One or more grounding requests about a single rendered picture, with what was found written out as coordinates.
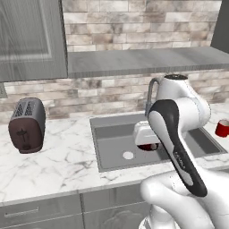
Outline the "grey base cupboard door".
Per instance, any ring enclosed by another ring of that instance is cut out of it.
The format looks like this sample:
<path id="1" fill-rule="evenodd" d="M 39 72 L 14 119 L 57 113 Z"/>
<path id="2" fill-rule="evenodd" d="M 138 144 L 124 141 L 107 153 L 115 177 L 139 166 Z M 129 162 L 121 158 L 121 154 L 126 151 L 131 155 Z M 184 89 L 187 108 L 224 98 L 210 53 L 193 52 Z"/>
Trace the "grey base cupboard door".
<path id="1" fill-rule="evenodd" d="M 149 209 L 150 205 L 146 202 L 139 202 L 86 212 L 84 214 L 85 229 L 139 229 Z"/>

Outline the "dark grey wall cupboard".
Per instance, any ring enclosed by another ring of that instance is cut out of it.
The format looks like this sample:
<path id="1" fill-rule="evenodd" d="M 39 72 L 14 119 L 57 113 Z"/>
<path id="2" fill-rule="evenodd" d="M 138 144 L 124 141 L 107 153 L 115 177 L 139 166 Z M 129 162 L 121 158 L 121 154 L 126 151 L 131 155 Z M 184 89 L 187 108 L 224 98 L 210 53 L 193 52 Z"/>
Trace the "dark grey wall cupboard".
<path id="1" fill-rule="evenodd" d="M 229 0 L 222 0 L 211 46 L 229 54 Z"/>

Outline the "grey lower drawer front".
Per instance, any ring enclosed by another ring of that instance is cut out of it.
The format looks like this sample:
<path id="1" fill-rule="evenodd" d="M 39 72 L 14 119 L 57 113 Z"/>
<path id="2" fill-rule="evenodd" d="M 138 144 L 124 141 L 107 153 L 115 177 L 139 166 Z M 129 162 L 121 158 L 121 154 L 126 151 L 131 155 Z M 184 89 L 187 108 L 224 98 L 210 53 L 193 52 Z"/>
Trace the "grey lower drawer front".
<path id="1" fill-rule="evenodd" d="M 72 215 L 3 227 L 2 229 L 84 229 L 84 227 L 81 215 Z"/>

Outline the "red mug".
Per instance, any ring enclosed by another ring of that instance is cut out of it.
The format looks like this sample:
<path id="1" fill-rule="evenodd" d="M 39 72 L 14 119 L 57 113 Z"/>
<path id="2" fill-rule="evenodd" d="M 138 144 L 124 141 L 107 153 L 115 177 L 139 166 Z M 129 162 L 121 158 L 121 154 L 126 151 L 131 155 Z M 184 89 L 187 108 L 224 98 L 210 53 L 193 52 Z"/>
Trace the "red mug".
<path id="1" fill-rule="evenodd" d="M 229 121 L 228 120 L 220 120 L 217 123 L 215 134 L 219 137 L 226 138 L 229 135 Z"/>
<path id="2" fill-rule="evenodd" d="M 153 144 L 139 145 L 138 148 L 145 151 L 154 151 L 158 149 L 158 146 L 159 146 L 158 143 L 153 143 Z"/>

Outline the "grey wall shelf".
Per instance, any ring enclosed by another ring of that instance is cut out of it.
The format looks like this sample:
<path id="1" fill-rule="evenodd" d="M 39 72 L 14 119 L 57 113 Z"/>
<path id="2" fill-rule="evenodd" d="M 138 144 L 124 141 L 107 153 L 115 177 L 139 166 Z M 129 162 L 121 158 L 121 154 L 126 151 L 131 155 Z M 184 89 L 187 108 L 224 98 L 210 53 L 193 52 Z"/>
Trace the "grey wall shelf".
<path id="1" fill-rule="evenodd" d="M 68 54 L 68 76 L 91 78 L 228 69 L 229 54 L 213 47 L 111 50 Z"/>

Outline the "grey panel under sink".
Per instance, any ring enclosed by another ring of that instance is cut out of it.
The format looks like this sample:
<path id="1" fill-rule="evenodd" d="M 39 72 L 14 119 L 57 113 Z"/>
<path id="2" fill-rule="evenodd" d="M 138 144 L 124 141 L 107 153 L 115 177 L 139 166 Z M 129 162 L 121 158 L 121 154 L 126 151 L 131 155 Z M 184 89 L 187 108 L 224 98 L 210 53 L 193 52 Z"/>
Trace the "grey panel under sink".
<path id="1" fill-rule="evenodd" d="M 143 202 L 139 184 L 86 192 L 82 194 L 81 200 L 84 212 Z"/>

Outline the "dark brown toaster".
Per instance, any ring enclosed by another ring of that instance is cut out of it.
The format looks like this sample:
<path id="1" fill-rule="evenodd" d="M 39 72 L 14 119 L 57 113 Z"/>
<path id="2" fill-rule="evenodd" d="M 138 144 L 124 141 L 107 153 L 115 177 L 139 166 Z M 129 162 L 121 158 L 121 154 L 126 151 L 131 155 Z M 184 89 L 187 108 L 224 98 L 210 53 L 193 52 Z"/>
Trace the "dark brown toaster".
<path id="1" fill-rule="evenodd" d="M 46 111 L 39 98 L 18 101 L 8 124 L 13 145 L 21 154 L 39 152 L 43 147 L 46 130 Z"/>

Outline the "grey wall cupboard door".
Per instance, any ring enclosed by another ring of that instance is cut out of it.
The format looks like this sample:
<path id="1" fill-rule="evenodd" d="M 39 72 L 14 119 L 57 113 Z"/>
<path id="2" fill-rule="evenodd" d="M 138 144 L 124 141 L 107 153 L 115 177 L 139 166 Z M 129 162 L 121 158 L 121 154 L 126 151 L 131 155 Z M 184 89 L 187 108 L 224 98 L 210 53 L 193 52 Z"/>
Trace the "grey wall cupboard door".
<path id="1" fill-rule="evenodd" d="M 62 0 L 0 0 L 0 82 L 67 76 Z"/>

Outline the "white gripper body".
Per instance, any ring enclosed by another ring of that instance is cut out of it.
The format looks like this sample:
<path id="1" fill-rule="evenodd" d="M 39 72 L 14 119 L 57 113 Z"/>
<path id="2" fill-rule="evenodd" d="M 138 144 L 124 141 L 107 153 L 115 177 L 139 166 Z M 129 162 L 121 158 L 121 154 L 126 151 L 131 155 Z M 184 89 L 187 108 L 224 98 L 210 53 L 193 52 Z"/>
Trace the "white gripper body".
<path id="1" fill-rule="evenodd" d="M 155 144 L 160 140 L 152 131 L 148 121 L 140 121 L 134 125 L 133 138 L 136 145 Z"/>

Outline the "grey curved tap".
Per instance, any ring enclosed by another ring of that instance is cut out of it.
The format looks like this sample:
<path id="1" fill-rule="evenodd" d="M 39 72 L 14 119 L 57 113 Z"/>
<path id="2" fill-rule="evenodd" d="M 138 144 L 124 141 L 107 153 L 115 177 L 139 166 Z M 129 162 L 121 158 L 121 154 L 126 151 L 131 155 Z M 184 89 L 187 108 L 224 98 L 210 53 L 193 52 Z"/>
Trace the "grey curved tap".
<path id="1" fill-rule="evenodd" d="M 157 84 L 159 84 L 159 82 L 160 82 L 159 78 L 153 78 L 150 81 L 149 85 L 148 85 L 148 96 L 147 96 L 147 102 L 146 102 L 146 107 L 145 107 L 145 116 L 146 117 L 148 117 L 149 109 L 152 106 L 152 102 L 151 102 L 151 99 L 152 99 L 152 89 L 153 89 L 153 85 L 154 85 L 155 82 Z"/>

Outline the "grey drawer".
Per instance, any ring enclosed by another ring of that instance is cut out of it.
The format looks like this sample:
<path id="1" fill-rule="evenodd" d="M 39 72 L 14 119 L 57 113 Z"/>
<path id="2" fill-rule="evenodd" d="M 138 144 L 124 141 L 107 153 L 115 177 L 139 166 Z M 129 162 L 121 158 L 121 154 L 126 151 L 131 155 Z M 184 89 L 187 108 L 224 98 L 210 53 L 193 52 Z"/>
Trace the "grey drawer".
<path id="1" fill-rule="evenodd" d="M 30 210 L 39 207 L 39 212 L 26 216 L 15 216 L 6 218 L 4 213 L 14 213 L 24 210 Z M 8 225 L 13 221 L 28 221 L 51 216 L 68 216 L 79 214 L 81 212 L 81 199 L 79 194 L 55 197 L 51 199 L 41 199 L 36 201 L 24 202 L 0 207 L 0 224 Z"/>
<path id="2" fill-rule="evenodd" d="M 84 229 L 84 227 L 81 215 L 72 215 L 3 227 L 2 229 Z"/>

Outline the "grey kitchen sink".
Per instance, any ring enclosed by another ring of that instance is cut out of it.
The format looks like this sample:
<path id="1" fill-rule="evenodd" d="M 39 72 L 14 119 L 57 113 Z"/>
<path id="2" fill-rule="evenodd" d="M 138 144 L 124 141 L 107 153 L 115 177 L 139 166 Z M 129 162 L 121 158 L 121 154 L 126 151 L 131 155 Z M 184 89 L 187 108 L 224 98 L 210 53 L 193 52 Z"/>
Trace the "grey kitchen sink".
<path id="1" fill-rule="evenodd" d="M 100 173 L 169 162 L 164 147 L 141 150 L 135 145 L 134 125 L 146 121 L 143 113 L 91 118 L 90 127 Z M 185 142 L 195 157 L 226 154 L 226 150 L 204 129 L 189 131 Z"/>

